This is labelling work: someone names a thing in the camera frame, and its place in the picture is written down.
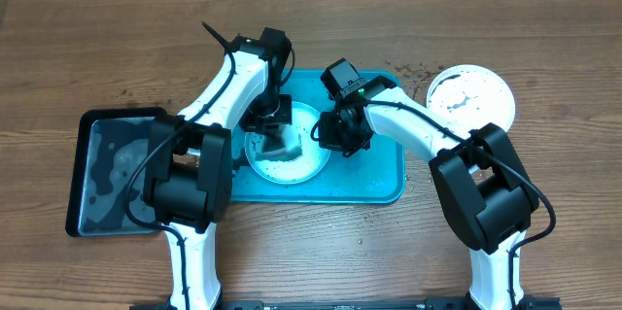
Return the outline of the dark green sponge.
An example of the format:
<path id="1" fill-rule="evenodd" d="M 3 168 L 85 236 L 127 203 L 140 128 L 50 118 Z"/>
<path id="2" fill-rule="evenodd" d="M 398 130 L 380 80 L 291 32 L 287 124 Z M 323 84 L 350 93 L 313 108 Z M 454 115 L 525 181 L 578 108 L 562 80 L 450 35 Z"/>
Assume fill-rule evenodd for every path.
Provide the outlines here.
<path id="1" fill-rule="evenodd" d="M 291 127 L 279 127 L 268 130 L 263 135 L 263 142 L 255 155 L 258 161 L 293 161 L 302 156 L 300 135 Z"/>

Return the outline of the white plate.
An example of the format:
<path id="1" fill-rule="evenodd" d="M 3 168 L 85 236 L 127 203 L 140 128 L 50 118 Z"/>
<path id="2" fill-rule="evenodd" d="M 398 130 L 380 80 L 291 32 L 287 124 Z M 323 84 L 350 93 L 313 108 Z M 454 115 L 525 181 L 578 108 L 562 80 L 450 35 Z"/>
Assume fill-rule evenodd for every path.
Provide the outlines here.
<path id="1" fill-rule="evenodd" d="M 438 74 L 428 88 L 426 106 L 468 129 L 492 122 L 507 132 L 516 116 L 508 84 L 494 71 L 472 64 Z"/>

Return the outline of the light blue plate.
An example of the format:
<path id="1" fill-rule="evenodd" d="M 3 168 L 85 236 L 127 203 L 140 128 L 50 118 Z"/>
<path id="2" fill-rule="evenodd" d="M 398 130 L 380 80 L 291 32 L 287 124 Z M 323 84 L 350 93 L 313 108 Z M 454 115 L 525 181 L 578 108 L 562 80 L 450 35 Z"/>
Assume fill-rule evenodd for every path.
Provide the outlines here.
<path id="1" fill-rule="evenodd" d="M 270 182 L 294 185 L 310 180 L 327 164 L 330 150 L 311 138 L 320 118 L 313 107 L 292 102 L 292 122 L 278 125 L 266 135 L 247 133 L 244 150 L 251 167 Z"/>

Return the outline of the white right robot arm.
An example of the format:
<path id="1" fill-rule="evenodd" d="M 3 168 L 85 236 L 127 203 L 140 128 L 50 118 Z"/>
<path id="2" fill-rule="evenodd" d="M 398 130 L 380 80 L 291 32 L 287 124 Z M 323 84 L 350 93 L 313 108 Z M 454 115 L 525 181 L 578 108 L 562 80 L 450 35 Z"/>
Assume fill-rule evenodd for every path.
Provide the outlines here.
<path id="1" fill-rule="evenodd" d="M 469 249 L 463 308 L 560 308 L 559 299 L 529 296 L 520 285 L 522 248 L 548 236 L 556 214 L 507 135 L 516 105 L 498 74 L 451 67 L 434 78 L 425 105 L 384 76 L 365 79 L 346 59 L 321 81 L 334 102 L 311 130 L 321 148 L 349 157 L 380 135 L 428 164 L 443 216 Z"/>

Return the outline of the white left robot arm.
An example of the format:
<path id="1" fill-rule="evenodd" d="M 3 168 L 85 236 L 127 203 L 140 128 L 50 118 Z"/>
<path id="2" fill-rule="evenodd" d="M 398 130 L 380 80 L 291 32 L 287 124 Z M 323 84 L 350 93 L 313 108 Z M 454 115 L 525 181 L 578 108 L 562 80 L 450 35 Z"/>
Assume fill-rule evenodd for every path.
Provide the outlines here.
<path id="1" fill-rule="evenodd" d="M 222 286 L 216 272 L 216 226 L 223 218 L 232 190 L 232 130 L 236 126 L 276 141 L 269 150 L 285 149 L 279 134 L 293 118 L 292 100 L 282 95 L 284 72 L 294 67 L 294 51 L 286 33 L 266 27 L 257 39 L 226 40 L 209 33 L 224 49 L 217 76 L 177 115 L 154 120 L 146 157 L 127 184 L 143 182 L 145 203 L 155 211 L 152 221 L 129 220 L 164 232 L 172 257 L 173 291 L 163 309 L 216 309 Z"/>

